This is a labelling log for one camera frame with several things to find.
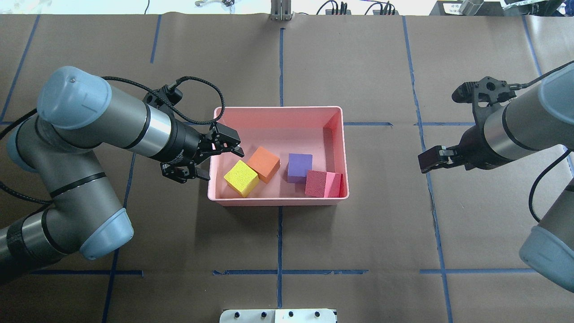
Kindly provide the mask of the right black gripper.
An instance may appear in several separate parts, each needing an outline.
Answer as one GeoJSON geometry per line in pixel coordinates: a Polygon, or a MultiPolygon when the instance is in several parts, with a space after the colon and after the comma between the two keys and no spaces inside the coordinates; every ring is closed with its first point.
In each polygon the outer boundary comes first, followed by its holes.
{"type": "Polygon", "coordinates": [[[465,170],[492,170],[503,165],[503,158],[488,145],[481,129],[471,127],[457,146],[434,146],[417,156],[420,172],[427,174],[441,168],[454,168],[464,162],[465,170]]]}

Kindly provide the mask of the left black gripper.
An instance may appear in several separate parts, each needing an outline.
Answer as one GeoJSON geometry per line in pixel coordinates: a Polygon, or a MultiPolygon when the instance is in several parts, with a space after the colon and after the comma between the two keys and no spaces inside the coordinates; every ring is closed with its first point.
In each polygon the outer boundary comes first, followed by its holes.
{"type": "Polygon", "coordinates": [[[213,123],[209,132],[203,134],[189,125],[175,121],[172,135],[174,140],[168,150],[168,164],[161,163],[161,173],[181,184],[191,179],[209,181],[209,172],[196,165],[208,160],[213,154],[233,153],[239,157],[245,156],[238,132],[223,123],[213,123]]]}

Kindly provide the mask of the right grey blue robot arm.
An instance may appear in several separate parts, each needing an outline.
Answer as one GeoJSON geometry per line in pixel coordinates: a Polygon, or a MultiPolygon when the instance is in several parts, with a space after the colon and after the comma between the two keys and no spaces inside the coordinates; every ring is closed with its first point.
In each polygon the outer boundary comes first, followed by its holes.
{"type": "Polygon", "coordinates": [[[574,145],[573,63],[527,83],[508,83],[486,76],[465,82],[452,94],[458,104],[471,104],[475,125],[451,147],[437,145],[418,155],[420,171],[463,166],[492,170],[539,151],[562,145],[566,151],[535,179],[528,208],[537,225],[519,250],[530,268],[561,288],[574,290],[573,180],[545,215],[534,209],[541,180],[572,152],[574,145]]]}

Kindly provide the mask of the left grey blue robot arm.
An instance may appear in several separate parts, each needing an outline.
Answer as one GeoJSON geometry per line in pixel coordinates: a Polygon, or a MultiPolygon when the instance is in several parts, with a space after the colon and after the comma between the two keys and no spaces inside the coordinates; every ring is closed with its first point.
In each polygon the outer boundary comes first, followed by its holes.
{"type": "Polygon", "coordinates": [[[126,208],[117,198],[94,149],[109,144],[156,160],[162,176],[178,183],[209,180],[199,165],[211,156],[243,157],[238,132],[205,121],[207,133],[192,125],[175,105],[183,76],[151,89],[133,80],[96,76],[76,67],[57,69],[41,88],[35,109],[6,127],[7,151],[23,170],[39,174],[49,200],[39,200],[2,184],[11,196],[41,204],[39,210],[1,230],[1,283],[51,266],[79,252],[88,260],[115,251],[134,235],[126,208]]]}

